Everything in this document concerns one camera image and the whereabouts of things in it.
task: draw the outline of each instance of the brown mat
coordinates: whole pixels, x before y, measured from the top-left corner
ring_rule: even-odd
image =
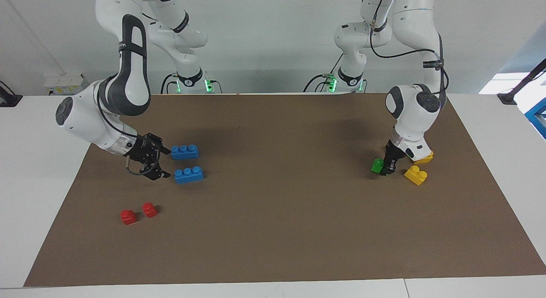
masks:
[[[370,172],[395,122],[384,99],[154,96],[125,120],[197,144],[198,160],[162,166],[198,164],[205,181],[132,177],[91,146],[25,286],[546,274],[450,105],[427,134],[423,185],[403,176],[409,160]],[[121,222],[148,201],[158,216]]]

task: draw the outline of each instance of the yellow block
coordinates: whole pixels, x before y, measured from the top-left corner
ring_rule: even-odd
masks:
[[[434,152],[431,151],[429,156],[420,160],[416,160],[413,162],[413,164],[428,164],[433,158],[434,158]]]
[[[411,166],[404,176],[419,186],[427,179],[428,174],[425,171],[421,171],[417,166]]]

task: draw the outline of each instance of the blue frame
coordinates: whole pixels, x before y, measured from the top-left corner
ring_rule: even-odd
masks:
[[[534,125],[534,128],[546,139],[546,98],[540,101],[536,106],[531,108],[525,116],[529,122]]]

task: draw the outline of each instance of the blue plastic object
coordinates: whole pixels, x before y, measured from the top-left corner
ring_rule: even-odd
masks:
[[[534,128],[546,139],[546,98],[531,108],[525,116],[534,125]]]
[[[195,159],[199,157],[199,149],[193,144],[189,146],[173,146],[171,156],[173,160]]]
[[[174,179],[177,184],[186,184],[193,181],[202,181],[205,178],[203,177],[203,169],[201,167],[186,168],[183,170],[176,170],[174,172]]]

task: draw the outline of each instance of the white table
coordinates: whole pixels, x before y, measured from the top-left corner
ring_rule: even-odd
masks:
[[[56,125],[62,99],[25,97],[15,108],[0,108],[0,297],[546,297],[546,275],[20,289],[89,147]],[[545,261],[546,142],[517,107],[496,96],[449,99]]]

